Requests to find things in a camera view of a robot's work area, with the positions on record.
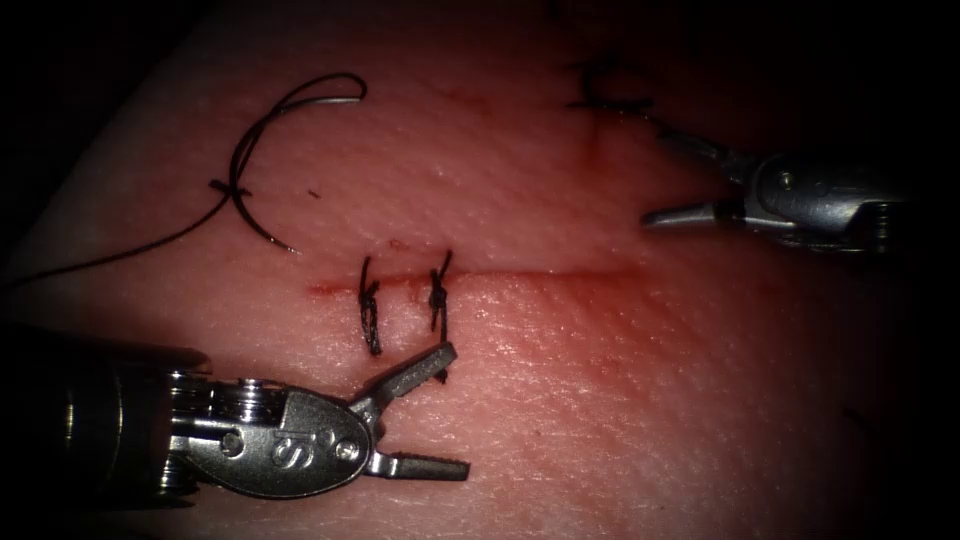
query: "pink skin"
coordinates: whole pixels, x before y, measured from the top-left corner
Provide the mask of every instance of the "pink skin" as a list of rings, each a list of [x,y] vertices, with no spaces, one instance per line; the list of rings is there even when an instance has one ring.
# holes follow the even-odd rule
[[[5,276],[182,228],[215,204],[207,181],[226,180],[242,132],[287,90],[343,69],[370,85],[362,104],[271,125],[243,177],[250,211],[302,255],[231,205],[162,249],[23,288],[4,300],[10,316],[195,347],[224,378],[346,397],[438,339],[428,271],[455,253],[446,286],[460,358],[445,386],[391,406],[381,449],[471,461],[468,482],[362,477],[293,502],[207,487],[192,509],[119,518],[128,526],[196,538],[785,538],[863,525],[875,449],[841,411],[897,428],[874,339],[893,324],[885,281],[748,234],[641,232],[643,211],[729,188],[650,126],[564,109],[579,98],[564,66],[618,43],[646,71],[613,90],[755,148],[822,129],[828,94],[801,108],[808,89],[757,77],[775,51],[723,39],[743,34],[724,33],[732,16],[707,14],[697,63],[681,50],[680,11],[562,4],[570,11],[551,20],[512,5],[223,8],[89,149]],[[333,89],[353,91],[314,94]],[[380,358],[358,320],[368,254],[383,282]]]

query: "black suture thread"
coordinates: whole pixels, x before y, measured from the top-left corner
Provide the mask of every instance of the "black suture thread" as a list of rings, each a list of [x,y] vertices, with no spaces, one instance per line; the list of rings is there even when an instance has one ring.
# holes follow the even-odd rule
[[[356,96],[319,96],[319,97],[312,97],[312,98],[304,98],[298,101],[294,101],[292,103],[288,103],[290,99],[293,98],[293,96],[309,88],[310,86],[313,86],[315,84],[318,84],[324,81],[333,80],[333,79],[349,79],[357,83],[357,85],[360,87],[360,93],[357,94]],[[246,189],[239,187],[240,175],[243,174],[243,169],[246,167],[247,162],[250,160],[250,154],[253,152],[254,146],[256,146],[257,142],[260,140],[260,136],[263,134],[263,130],[266,128],[267,124],[269,124],[271,121],[275,120],[276,118],[278,118],[279,116],[287,112],[294,111],[306,105],[311,105],[311,104],[331,105],[331,104],[339,104],[339,103],[357,103],[363,100],[366,97],[366,95],[367,95],[366,81],[361,79],[359,76],[354,75],[353,73],[348,73],[348,72],[331,73],[328,75],[323,75],[301,84],[300,86],[294,88],[292,91],[288,92],[287,95],[283,97],[283,99],[281,99],[279,102],[277,102],[276,105],[274,105],[274,107],[270,110],[269,113],[267,113],[266,116],[264,116],[259,121],[257,121],[257,123],[251,126],[250,129],[248,129],[247,132],[244,134],[244,136],[240,139],[240,142],[237,143],[237,147],[234,149],[233,156],[230,159],[229,184],[224,184],[219,180],[210,181],[210,187],[217,189],[219,191],[222,191],[224,193],[223,198],[209,212],[204,214],[203,217],[198,219],[196,222],[192,223],[191,225],[189,225],[188,227],[186,227],[185,229],[179,232],[176,232],[169,236],[165,236],[159,240],[156,240],[154,242],[145,244],[137,248],[133,248],[127,251],[122,251],[120,253],[115,253],[113,255],[108,255],[105,257],[100,257],[90,261],[71,264],[67,266],[61,266],[58,268],[52,268],[50,270],[44,270],[41,272],[36,272],[34,274],[29,274],[23,277],[13,279],[7,283],[0,284],[0,294],[18,289],[24,285],[33,283],[35,281],[40,281],[42,279],[46,279],[49,277],[68,274],[70,272],[76,272],[79,270],[85,270],[87,268],[93,268],[95,266],[100,266],[103,264],[109,264],[122,259],[134,257],[136,255],[140,255],[148,251],[151,251],[153,249],[156,249],[158,247],[161,247],[163,245],[169,244],[170,242],[173,242],[174,240],[178,240],[183,236],[185,236],[186,234],[193,232],[195,229],[197,229],[198,227],[200,227],[201,225],[209,221],[210,218],[215,216],[217,212],[219,212],[220,209],[223,208],[224,205],[227,203],[227,201],[229,201],[230,199],[233,199],[234,206],[236,206],[237,211],[240,212],[240,215],[241,217],[243,217],[244,221],[246,221],[247,224],[253,227],[255,231],[260,233],[261,236],[263,236],[270,242],[277,244],[278,246],[290,251],[291,253],[298,253],[295,249],[284,244],[283,242],[278,241],[270,233],[264,230],[263,227],[261,227],[256,222],[256,220],[254,220],[253,216],[250,215],[250,212],[247,211],[246,206],[243,204],[243,197],[250,195],[250,192],[247,191]]]
[[[26,285],[26,284],[28,284],[28,283],[33,283],[33,282],[35,282],[35,281],[40,281],[41,279],[46,279],[46,278],[53,277],[53,276],[59,276],[59,275],[63,275],[63,274],[68,274],[68,273],[70,273],[70,272],[76,272],[76,271],[79,271],[79,270],[86,270],[87,268],[93,268],[94,266],[100,266],[100,265],[102,265],[102,264],[109,264],[109,263],[116,262],[116,261],[119,261],[119,260],[122,260],[122,259],[127,259],[127,258],[129,258],[129,257],[134,257],[134,256],[136,256],[136,255],[140,255],[140,254],[142,254],[142,253],[146,253],[146,252],[148,252],[148,251],[151,251],[151,250],[153,250],[153,249],[156,249],[156,248],[158,248],[158,247],[160,247],[160,246],[163,246],[163,245],[165,245],[165,244],[169,244],[170,242],[173,242],[174,240],[177,240],[177,239],[179,239],[179,238],[182,238],[183,236],[185,236],[185,235],[187,235],[188,233],[190,233],[190,232],[192,232],[193,230],[195,230],[197,227],[199,227],[199,226],[203,225],[204,223],[206,223],[207,221],[209,221],[210,218],[212,218],[213,216],[215,216],[215,215],[217,214],[217,212],[219,212],[220,209],[223,208],[223,206],[224,206],[225,204],[227,204],[227,201],[230,200],[230,188],[229,188],[226,184],[224,184],[223,182],[221,182],[221,181],[219,181],[219,180],[216,180],[216,179],[211,180],[211,181],[210,181],[210,187],[212,187],[212,188],[214,188],[214,189],[216,189],[216,190],[218,190],[218,191],[223,192],[223,197],[220,199],[219,202],[217,202],[217,204],[216,204],[212,209],[210,209],[209,212],[207,212],[206,214],[204,214],[203,217],[201,217],[201,218],[198,219],[197,221],[195,221],[195,222],[193,222],[192,224],[190,224],[189,226],[187,226],[185,229],[182,229],[182,230],[180,230],[180,231],[178,231],[178,232],[175,232],[175,233],[173,233],[173,234],[171,234],[171,235],[169,235],[169,236],[164,236],[163,238],[161,238],[161,239],[159,239],[159,240],[155,240],[155,241],[153,241],[153,242],[150,242],[149,244],[144,244],[144,245],[142,245],[142,246],[140,246],[140,247],[136,247],[136,248],[133,248],[133,249],[129,249],[129,250],[127,250],[127,251],[121,251],[120,253],[115,253],[115,254],[113,254],[113,255],[107,255],[107,256],[105,256],[105,257],[100,257],[100,258],[97,258],[97,259],[92,259],[92,260],[85,261],[85,262],[82,262],[82,263],[71,264],[71,265],[68,265],[68,266],[61,266],[61,267],[59,267],[59,268],[51,268],[50,270],[44,270],[44,271],[42,271],[42,272],[37,272],[37,273],[35,273],[35,274],[30,274],[30,275],[27,275],[27,276],[23,276],[23,277],[14,279],[14,280],[12,280],[12,281],[10,281],[10,282],[8,282],[8,283],[4,283],[3,285],[0,285],[0,294],[6,293],[6,292],[9,292],[9,291],[12,291],[12,290],[17,289],[17,288],[19,288],[19,287],[22,287],[22,286],[24,286],[24,285]],[[241,195],[249,195],[250,192],[248,192],[247,190],[240,190],[240,194],[241,194]]]
[[[450,259],[453,258],[453,251],[447,250],[447,256],[443,259],[443,265],[440,270],[430,269],[430,331],[437,329],[437,315],[440,316],[440,342],[447,341],[447,290],[443,288],[443,276],[450,267]],[[440,381],[441,384],[447,383],[447,370],[440,370],[433,378]]]
[[[367,267],[370,266],[370,257],[363,259],[363,269],[360,270],[360,292],[357,299],[360,301],[360,328],[363,329],[363,340],[370,348],[370,354],[379,356],[383,352],[380,347],[380,331],[377,330],[377,299],[374,295],[380,289],[380,281],[373,280],[367,287]]]
[[[360,87],[360,93],[355,96],[316,96],[300,99],[297,101],[290,101],[295,95],[299,94],[303,90],[329,80],[333,79],[349,79],[355,82]],[[278,247],[287,250],[290,253],[299,254],[300,252],[291,246],[287,245],[284,242],[278,240],[275,236],[267,232],[256,219],[250,214],[250,211],[247,210],[247,207],[243,204],[243,199],[240,196],[240,175],[243,174],[243,170],[247,166],[247,162],[250,160],[250,155],[253,153],[254,147],[257,145],[257,142],[260,140],[260,137],[263,135],[263,131],[267,128],[267,125],[270,122],[276,120],[280,116],[297,110],[301,107],[307,105],[336,105],[343,103],[358,103],[367,95],[367,83],[354,75],[353,73],[340,72],[340,73],[331,73],[328,75],[323,75],[315,79],[311,79],[300,86],[294,88],[287,95],[283,96],[283,99],[277,102],[276,105],[270,109],[263,118],[254,123],[250,128],[243,134],[243,137],[240,138],[240,141],[237,143],[236,148],[233,150],[233,156],[230,158],[230,195],[233,198],[233,204],[237,208],[237,211],[240,212],[240,216],[244,221],[247,222],[254,231],[256,231],[260,236],[266,238],[270,243],[276,244]]]

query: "cut suture end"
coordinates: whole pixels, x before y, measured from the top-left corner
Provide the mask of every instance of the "cut suture end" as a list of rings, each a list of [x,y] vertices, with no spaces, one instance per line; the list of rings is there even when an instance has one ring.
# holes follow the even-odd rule
[[[447,339],[447,289],[443,287],[443,276],[446,275],[447,269],[450,267],[450,260],[453,258],[453,251],[447,250],[447,254],[443,259],[443,264],[440,266],[439,270],[430,269],[430,297],[427,300],[427,303],[430,306],[430,331],[434,332],[437,329],[437,318],[440,319],[440,341],[445,342]],[[437,373],[434,376],[435,379],[440,381],[442,384],[447,382],[447,370],[443,370],[440,373]]]
[[[370,349],[370,354],[379,356],[383,352],[380,346],[380,331],[377,329],[377,300],[374,295],[380,289],[380,282],[374,280],[367,286],[367,269],[370,266],[370,257],[363,259],[363,268],[360,270],[360,291],[357,300],[360,303],[360,328],[363,340]]]

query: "skin surface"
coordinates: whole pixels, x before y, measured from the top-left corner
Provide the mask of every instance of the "skin surface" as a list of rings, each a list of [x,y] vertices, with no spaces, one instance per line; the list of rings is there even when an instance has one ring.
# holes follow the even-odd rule
[[[842,141],[858,120],[845,94],[787,76],[825,80],[831,64],[761,40],[763,27],[765,46],[751,43],[750,23],[723,12],[702,14],[693,55],[686,8],[514,4],[220,8],[89,149],[4,271],[186,226],[219,200],[208,181],[226,180],[233,146],[280,96],[357,73],[365,101],[272,124],[241,180],[251,213],[301,255],[228,205],[159,250],[7,295],[4,315],[194,347],[218,377],[347,397],[438,339],[428,275],[452,249],[460,358],[446,385],[391,406],[380,448],[471,461],[469,481],[361,477],[292,502],[206,487],[194,508],[111,519],[161,538],[868,530],[896,453],[876,439],[903,429],[883,361],[902,323],[897,280],[743,233],[640,231],[646,210],[732,191],[639,120],[563,107],[580,98],[567,66],[615,47],[631,69],[609,90],[654,97],[681,129],[757,151]],[[792,71],[764,69],[771,57]],[[354,91],[314,94],[333,90]],[[378,358],[358,320],[366,255],[382,281]]]

